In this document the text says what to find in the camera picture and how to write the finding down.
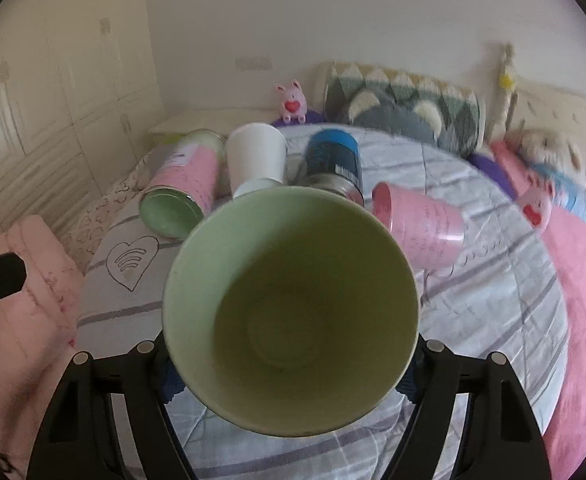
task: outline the bedsheet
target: bedsheet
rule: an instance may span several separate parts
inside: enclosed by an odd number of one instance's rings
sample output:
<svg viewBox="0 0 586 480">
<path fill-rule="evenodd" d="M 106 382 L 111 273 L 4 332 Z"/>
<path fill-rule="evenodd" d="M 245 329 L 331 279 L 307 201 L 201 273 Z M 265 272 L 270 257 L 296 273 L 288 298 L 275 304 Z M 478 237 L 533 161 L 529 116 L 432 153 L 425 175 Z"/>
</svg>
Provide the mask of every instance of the bedsheet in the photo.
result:
<svg viewBox="0 0 586 480">
<path fill-rule="evenodd" d="M 308 138 L 324 126 L 283 128 L 289 176 Z M 555 408 L 566 366 L 568 325 L 556 272 L 544 245 L 511 200 L 470 164 L 403 137 L 343 127 L 359 142 L 365 201 L 388 180 L 462 208 L 482 235 L 468 238 L 448 271 L 417 272 L 420 331 L 459 354 L 485 357 L 500 350 L 512 362 L 544 430 Z M 128 204 L 87 268 L 78 328 L 79 349 L 95 357 L 127 352 L 161 329 L 164 280 L 179 243 L 158 238 L 142 224 L 137 201 Z M 127 276 L 116 260 L 143 250 Z M 116 404 L 118 427 L 125 409 Z M 339 431 L 299 439 L 241 430 L 207 410 L 186 390 L 167 406 L 199 478 L 380 478 L 406 428 L 413 405 L 393 391 L 369 415 Z M 465 399 L 459 396 L 435 478 L 447 478 L 455 460 Z M 136 476 L 142 470 L 130 430 L 120 432 L 122 452 Z"/>
<path fill-rule="evenodd" d="M 0 254 L 26 265 L 21 292 L 0 300 L 0 453 L 24 478 L 35 437 L 55 387 L 75 354 L 73 341 L 84 277 L 39 216 L 0 235 Z"/>
<path fill-rule="evenodd" d="M 527 168 L 503 142 L 492 148 L 513 187 L 522 194 L 529 187 Z M 571 327 L 566 378 L 544 434 L 553 479 L 566 480 L 586 457 L 586 224 L 553 206 L 542 239 L 558 272 Z"/>
</svg>

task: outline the pink pig plush toy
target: pink pig plush toy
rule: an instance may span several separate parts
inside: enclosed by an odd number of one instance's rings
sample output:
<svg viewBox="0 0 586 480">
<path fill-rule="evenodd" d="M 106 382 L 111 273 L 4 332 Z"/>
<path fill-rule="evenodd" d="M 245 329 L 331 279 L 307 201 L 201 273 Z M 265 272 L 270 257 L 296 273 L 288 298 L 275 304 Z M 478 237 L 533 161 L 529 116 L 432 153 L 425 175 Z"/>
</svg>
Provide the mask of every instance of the pink pig plush toy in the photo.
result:
<svg viewBox="0 0 586 480">
<path fill-rule="evenodd" d="M 531 187 L 516 200 L 516 204 L 522 209 L 533 228 L 542 233 L 551 218 L 554 186 L 550 180 L 542 180 L 532 171 L 528 174 L 528 180 Z"/>
<path fill-rule="evenodd" d="M 283 94 L 282 102 L 279 104 L 279 114 L 286 124 L 291 122 L 291 119 L 297 119 L 297 122 L 304 124 L 307 122 L 307 98 L 302 93 L 300 83 L 294 79 L 291 85 L 284 87 L 277 85 L 277 91 Z"/>
</svg>

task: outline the green cup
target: green cup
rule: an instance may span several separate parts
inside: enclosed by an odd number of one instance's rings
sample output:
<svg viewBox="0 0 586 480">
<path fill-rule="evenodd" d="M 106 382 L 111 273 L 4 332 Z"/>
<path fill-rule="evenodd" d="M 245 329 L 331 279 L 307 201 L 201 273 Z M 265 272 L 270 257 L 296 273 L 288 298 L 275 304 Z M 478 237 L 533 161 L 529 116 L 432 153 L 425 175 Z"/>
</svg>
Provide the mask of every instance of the green cup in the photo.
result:
<svg viewBox="0 0 586 480">
<path fill-rule="evenodd" d="M 413 274 L 372 215 L 318 189 L 230 202 L 183 244 L 164 290 L 188 388 L 247 430 L 308 436 L 370 412 L 415 349 Z"/>
</svg>

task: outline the red heart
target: red heart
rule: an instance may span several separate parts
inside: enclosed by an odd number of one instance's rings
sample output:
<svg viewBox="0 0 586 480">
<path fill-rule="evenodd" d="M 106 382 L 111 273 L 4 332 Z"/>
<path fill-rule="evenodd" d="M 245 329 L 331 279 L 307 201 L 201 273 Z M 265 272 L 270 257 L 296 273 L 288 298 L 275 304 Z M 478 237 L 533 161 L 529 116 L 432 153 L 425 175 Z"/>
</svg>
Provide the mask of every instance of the red heart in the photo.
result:
<svg viewBox="0 0 586 480">
<path fill-rule="evenodd" d="M 299 110 L 299 101 L 284 101 L 284 107 L 294 114 Z"/>
<path fill-rule="evenodd" d="M 537 227 L 542 224 L 542 215 L 535 211 L 531 204 L 527 204 L 523 211 L 524 215 L 529 219 L 529 222 L 531 222 L 532 226 Z"/>
</svg>

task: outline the wall outlet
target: wall outlet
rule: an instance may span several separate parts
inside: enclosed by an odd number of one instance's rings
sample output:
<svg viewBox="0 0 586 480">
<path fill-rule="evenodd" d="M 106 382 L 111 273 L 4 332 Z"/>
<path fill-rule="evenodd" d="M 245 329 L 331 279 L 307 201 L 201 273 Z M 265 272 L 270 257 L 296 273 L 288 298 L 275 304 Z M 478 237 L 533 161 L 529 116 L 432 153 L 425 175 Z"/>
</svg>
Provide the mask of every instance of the wall outlet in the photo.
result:
<svg viewBox="0 0 586 480">
<path fill-rule="evenodd" d="M 240 56 L 235 58 L 235 69 L 240 72 L 273 70 L 273 60 L 269 56 Z"/>
</svg>

